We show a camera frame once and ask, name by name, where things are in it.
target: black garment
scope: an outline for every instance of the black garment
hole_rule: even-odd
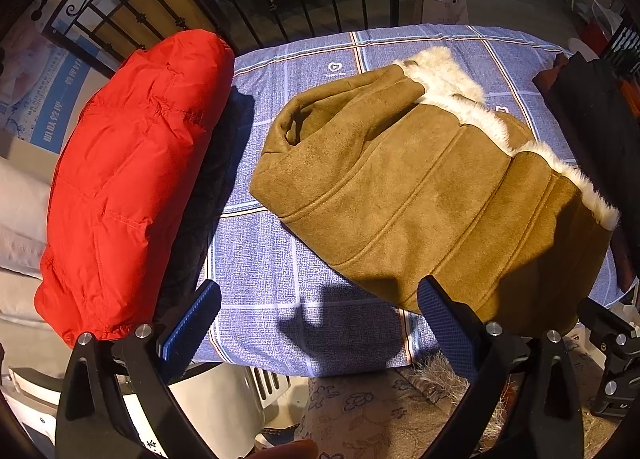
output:
[[[580,167],[596,174],[596,189],[620,210],[633,267],[640,269],[640,127],[610,65],[575,54],[543,95]]]

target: floor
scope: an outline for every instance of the floor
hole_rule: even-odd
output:
[[[330,0],[305,0],[316,35],[337,33],[334,10]],[[400,0],[400,23],[411,24],[415,0]],[[577,36],[583,26],[580,17],[571,12],[566,0],[466,0],[469,22],[479,26],[501,26],[520,30],[553,42],[564,48],[568,39]],[[266,46],[284,42],[264,0],[238,0],[258,36]],[[345,31],[363,29],[360,0],[337,0],[342,28]],[[252,51],[257,45],[249,30],[231,4],[225,11],[230,17],[229,30],[240,52]],[[388,26],[388,0],[367,0],[370,28]],[[291,40],[310,36],[300,0],[280,0],[278,12]]]

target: bed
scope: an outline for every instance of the bed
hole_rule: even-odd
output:
[[[524,121],[537,139],[575,165],[531,81],[564,50],[525,33],[422,24],[302,40],[238,57],[224,121],[233,119],[239,131],[219,180],[228,181],[229,192],[220,204],[217,226],[209,232],[199,277],[199,282],[219,283],[223,305],[194,360],[327,376],[407,365],[436,348],[424,318],[400,311],[334,273],[248,192],[271,121],[287,100],[434,45],[451,48],[462,68],[482,83],[489,107]],[[194,216],[192,222],[201,221]],[[188,251],[177,254],[188,267]],[[622,295],[609,250],[591,298],[610,305]]]

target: white fur lining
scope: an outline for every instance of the white fur lining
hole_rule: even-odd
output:
[[[482,87],[453,60],[449,48],[425,49],[407,60],[396,60],[394,64],[424,87],[425,93],[416,100],[417,103],[434,105],[455,115],[461,125],[477,127],[512,158],[520,152],[538,154],[550,168],[578,187],[582,203],[593,213],[596,222],[609,231],[616,227],[620,217],[618,210],[607,204],[580,170],[563,162],[546,143],[532,141],[517,149],[511,147],[507,125],[484,106]]]

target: dark red fabric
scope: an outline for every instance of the dark red fabric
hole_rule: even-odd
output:
[[[132,54],[82,110],[54,174],[34,300],[68,346],[151,321],[233,65],[213,33],[177,33]]]

